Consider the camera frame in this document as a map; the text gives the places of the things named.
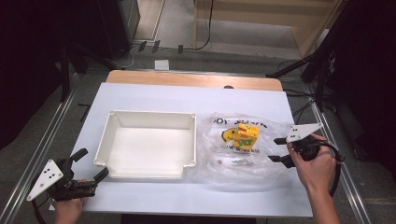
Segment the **white table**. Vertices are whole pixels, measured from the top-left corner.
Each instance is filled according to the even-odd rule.
[[[235,99],[244,99],[243,104],[236,104]],[[110,110],[193,112],[198,121],[214,112],[233,112],[274,122],[293,122],[283,91],[103,83],[73,149],[73,153],[83,147],[89,151],[73,164],[75,179],[94,176],[101,170],[93,165],[93,158]],[[289,180],[263,186],[234,185],[226,189],[196,183],[189,175],[183,180],[126,182],[107,177],[85,210],[155,215],[312,217],[304,187],[292,169]]]

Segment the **white tray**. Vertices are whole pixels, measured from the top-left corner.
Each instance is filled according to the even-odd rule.
[[[110,111],[93,163],[112,178],[182,178],[195,141],[195,114]]]

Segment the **yellow toy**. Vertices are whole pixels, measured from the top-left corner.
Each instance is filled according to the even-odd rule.
[[[231,128],[221,134],[224,142],[233,140],[233,146],[244,151],[250,151],[259,137],[259,127],[239,123],[238,128]]]

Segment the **black stand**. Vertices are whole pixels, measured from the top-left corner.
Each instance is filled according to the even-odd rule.
[[[85,74],[88,70],[88,65],[85,62],[82,55],[86,55],[90,57],[109,70],[118,69],[118,67],[107,61],[106,59],[96,55],[90,50],[84,48],[80,44],[77,43],[68,43],[64,44],[61,49],[61,72],[62,72],[62,97],[61,102],[67,98],[70,94],[70,74],[69,74],[69,60],[73,67],[76,69],[76,72]]]
[[[303,82],[309,83],[314,80],[316,75],[318,75],[316,102],[320,112],[323,112],[322,99],[325,79],[326,76],[330,74],[329,60],[332,57],[332,54],[335,53],[337,47],[341,45],[342,39],[345,38],[344,35],[347,34],[349,24],[351,24],[354,19],[352,12],[358,2],[358,0],[346,1],[344,10],[335,21],[329,33],[324,38],[322,44],[318,47],[318,49],[315,50],[314,53],[276,73],[266,75],[266,77],[279,78],[308,63],[308,66],[301,74],[301,79]]]
[[[60,48],[62,76],[61,102],[64,102],[70,94],[69,62],[76,69],[76,72],[82,74],[85,74],[88,70],[88,65],[83,55],[93,58],[110,70],[118,68],[115,64],[86,49],[76,41],[74,38],[75,26],[76,22],[79,21],[76,21],[74,18],[75,11],[67,1],[45,0],[40,2],[38,6],[42,9],[41,13],[45,15],[48,28],[54,33],[54,38],[57,39],[57,44]]]

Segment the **plastic bag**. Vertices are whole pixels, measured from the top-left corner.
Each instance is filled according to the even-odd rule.
[[[236,128],[239,123],[260,129],[249,152],[224,139],[224,132]],[[286,137],[290,125],[244,114],[212,114],[198,126],[197,174],[219,183],[270,183],[289,178],[290,170],[281,162],[272,162],[268,156],[289,154],[286,146],[278,146],[274,139]]]

